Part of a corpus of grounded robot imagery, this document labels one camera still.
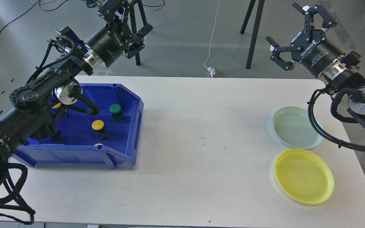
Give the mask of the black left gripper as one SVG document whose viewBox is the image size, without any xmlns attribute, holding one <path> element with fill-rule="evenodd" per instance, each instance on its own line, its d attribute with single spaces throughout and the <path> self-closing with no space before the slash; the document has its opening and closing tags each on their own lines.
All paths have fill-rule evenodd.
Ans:
<svg viewBox="0 0 365 228">
<path fill-rule="evenodd" d="M 130 5 L 130 0 L 108 0 L 100 6 L 98 15 L 105 20 L 106 25 L 85 40 L 85 44 L 99 56 L 101 64 L 106 68 L 122 55 L 130 59 L 139 54 L 144 48 L 145 36 L 153 29 L 151 24 L 144 24 L 138 33 L 132 33 L 122 41 L 122 48 L 116 39 L 110 37 L 108 34 L 110 25 L 128 26 Z"/>
</svg>

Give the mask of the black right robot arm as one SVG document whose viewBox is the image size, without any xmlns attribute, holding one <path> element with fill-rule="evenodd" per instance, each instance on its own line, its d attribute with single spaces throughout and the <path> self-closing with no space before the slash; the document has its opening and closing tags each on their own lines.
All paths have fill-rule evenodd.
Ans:
<svg viewBox="0 0 365 228">
<path fill-rule="evenodd" d="M 346 54 L 327 39 L 326 30 L 337 25 L 332 15 L 321 5 L 292 6 L 304 16 L 304 28 L 291 41 L 290 46 L 280 46 L 271 37 L 270 59 L 284 71 L 291 71 L 295 63 L 304 66 L 316 79 L 327 84 L 317 89 L 308 102 L 307 116 L 313 129 L 323 138 L 348 149 L 365 152 L 365 145 L 353 144 L 332 136 L 318 124 L 314 105 L 321 94 L 331 96 L 330 113 L 343 123 L 358 123 L 365 130 L 365 78 L 359 73 L 360 55 L 352 51 Z"/>
</svg>

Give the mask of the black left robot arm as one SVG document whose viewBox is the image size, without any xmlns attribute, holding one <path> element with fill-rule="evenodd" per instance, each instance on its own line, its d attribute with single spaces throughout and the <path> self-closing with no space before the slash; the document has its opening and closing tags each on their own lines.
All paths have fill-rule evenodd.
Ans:
<svg viewBox="0 0 365 228">
<path fill-rule="evenodd" d="M 91 75 L 97 65 L 112 65 L 119 56 L 136 58 L 144 38 L 153 29 L 147 22 L 140 0 L 108 0 L 98 15 L 106 25 L 87 40 L 81 40 L 69 27 L 57 30 L 48 40 L 42 63 L 22 86 L 11 92 L 12 108 L 0 116 L 0 216 L 20 224 L 34 224 L 35 211 L 20 195 L 27 178 L 25 165 L 8 160 L 28 139 L 64 140 L 56 123 L 65 111 L 96 116 L 99 107 L 85 95 L 75 76 Z"/>
</svg>

